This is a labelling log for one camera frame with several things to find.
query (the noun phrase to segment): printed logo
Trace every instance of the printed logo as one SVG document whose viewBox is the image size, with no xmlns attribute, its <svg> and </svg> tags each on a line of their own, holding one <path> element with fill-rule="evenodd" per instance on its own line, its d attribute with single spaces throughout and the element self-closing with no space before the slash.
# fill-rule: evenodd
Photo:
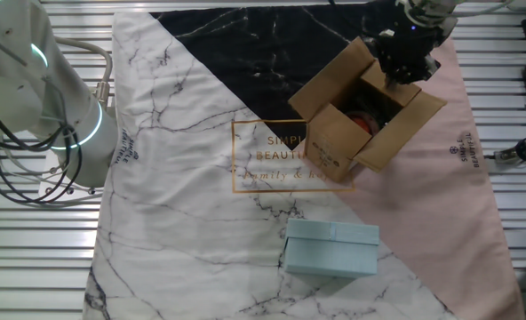
<svg viewBox="0 0 526 320">
<path fill-rule="evenodd" d="M 304 120 L 234 121 L 232 190 L 234 193 L 352 191 L 351 176 L 332 182 L 305 163 Z"/>
<path fill-rule="evenodd" d="M 129 133 L 123 129 L 123 134 L 121 135 L 121 148 L 116 153 L 115 164 L 124 162 L 129 163 L 132 159 L 139 159 L 139 154 L 137 151 L 133 150 L 135 145 L 135 140 L 129 136 Z"/>
<path fill-rule="evenodd" d="M 470 132 L 465 132 L 457 139 L 457 143 L 458 147 L 450 147 L 449 152 L 453 155 L 458 154 L 460 156 L 460 161 L 471 164 L 474 168 L 479 168 L 480 164 L 478 163 L 478 157 L 476 156 L 476 145 L 473 135 Z"/>
</svg>

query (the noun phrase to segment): box flap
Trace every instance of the box flap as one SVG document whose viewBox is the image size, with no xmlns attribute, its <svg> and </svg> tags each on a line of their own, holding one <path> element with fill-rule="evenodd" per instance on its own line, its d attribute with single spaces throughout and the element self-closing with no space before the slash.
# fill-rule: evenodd
<svg viewBox="0 0 526 320">
<path fill-rule="evenodd" d="M 285 245 L 289 238 L 379 245 L 379 227 L 354 223 L 289 219 Z"/>
<path fill-rule="evenodd" d="M 445 100 L 419 92 L 406 108 L 358 152 L 355 160 L 374 172 L 380 172 L 405 143 L 446 104 Z"/>
<path fill-rule="evenodd" d="M 411 100 L 421 91 L 415 84 L 392 84 L 386 87 L 386 74 L 381 71 L 379 61 L 373 63 L 362 75 L 362 80 L 373 85 L 380 92 L 399 103 L 407 106 Z"/>
<path fill-rule="evenodd" d="M 322 106 L 344 91 L 374 60 L 362 39 L 356 38 L 295 93 L 289 103 L 300 116 L 310 121 Z"/>
<path fill-rule="evenodd" d="M 353 158 L 371 139 L 371 135 L 362 127 L 331 104 L 312 120 L 309 128 L 320 133 L 320 137 L 314 138 L 318 145 L 327 144 L 347 159 Z"/>
</svg>

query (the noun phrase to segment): open cardboard box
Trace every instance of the open cardboard box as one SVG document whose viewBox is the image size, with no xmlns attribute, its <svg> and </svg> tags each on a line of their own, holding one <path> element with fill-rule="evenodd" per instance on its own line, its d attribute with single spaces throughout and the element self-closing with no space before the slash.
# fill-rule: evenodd
<svg viewBox="0 0 526 320">
<path fill-rule="evenodd" d="M 373 137 L 339 108 L 359 92 L 397 108 Z M 360 38 L 289 99 L 307 121 L 307 158 L 334 181 L 356 164 L 381 171 L 407 141 L 444 105 L 415 84 L 386 87 L 386 75 Z"/>
</svg>

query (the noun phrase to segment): pink fabric section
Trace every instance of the pink fabric section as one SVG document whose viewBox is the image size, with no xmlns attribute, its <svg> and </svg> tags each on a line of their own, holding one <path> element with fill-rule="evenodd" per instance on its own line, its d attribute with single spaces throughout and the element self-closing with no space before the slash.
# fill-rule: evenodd
<svg viewBox="0 0 526 320">
<path fill-rule="evenodd" d="M 423 90 L 449 104 L 380 173 L 354 168 L 356 191 L 339 193 L 455 315 L 524 319 L 522 297 L 452 41 Z M 478 164 L 469 150 L 470 133 Z"/>
</svg>

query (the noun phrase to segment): black marble section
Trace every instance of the black marble section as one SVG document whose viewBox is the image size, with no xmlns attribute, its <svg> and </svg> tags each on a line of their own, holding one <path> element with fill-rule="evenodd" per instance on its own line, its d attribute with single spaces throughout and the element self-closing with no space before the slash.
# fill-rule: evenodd
<svg viewBox="0 0 526 320">
<path fill-rule="evenodd" d="M 373 17 L 387 20 L 388 5 L 393 2 L 151 14 L 257 116 L 277 120 L 300 119 L 287 100 L 359 36 L 359 28 L 370 29 Z M 305 136 L 300 125 L 269 127 L 279 137 Z"/>
</svg>

